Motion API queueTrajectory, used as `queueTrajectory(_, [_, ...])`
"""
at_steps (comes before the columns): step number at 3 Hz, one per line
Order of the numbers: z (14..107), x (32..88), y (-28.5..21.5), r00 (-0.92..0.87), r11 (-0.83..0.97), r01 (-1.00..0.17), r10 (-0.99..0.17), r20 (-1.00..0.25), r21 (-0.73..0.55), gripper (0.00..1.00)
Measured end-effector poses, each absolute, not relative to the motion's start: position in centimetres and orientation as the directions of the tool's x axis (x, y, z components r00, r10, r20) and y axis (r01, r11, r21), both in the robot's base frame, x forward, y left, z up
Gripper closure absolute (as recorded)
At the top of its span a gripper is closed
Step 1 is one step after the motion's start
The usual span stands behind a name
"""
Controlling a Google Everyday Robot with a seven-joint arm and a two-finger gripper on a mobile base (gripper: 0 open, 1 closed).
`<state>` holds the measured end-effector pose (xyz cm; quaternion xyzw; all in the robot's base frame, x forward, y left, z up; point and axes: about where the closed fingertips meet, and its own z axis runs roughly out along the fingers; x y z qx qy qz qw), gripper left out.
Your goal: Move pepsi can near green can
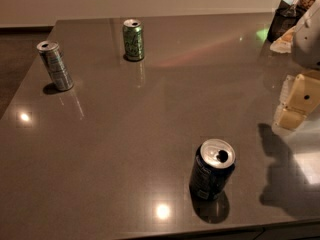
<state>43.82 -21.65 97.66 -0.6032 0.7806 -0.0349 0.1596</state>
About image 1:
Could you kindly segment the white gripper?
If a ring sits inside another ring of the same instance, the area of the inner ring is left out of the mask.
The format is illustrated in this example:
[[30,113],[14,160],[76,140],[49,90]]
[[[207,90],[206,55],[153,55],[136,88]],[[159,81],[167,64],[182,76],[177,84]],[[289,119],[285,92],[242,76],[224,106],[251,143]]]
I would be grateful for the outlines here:
[[[300,66],[320,69],[320,0],[315,0],[296,24],[291,53]],[[275,124],[295,130],[320,105],[320,73],[287,75],[279,101]]]

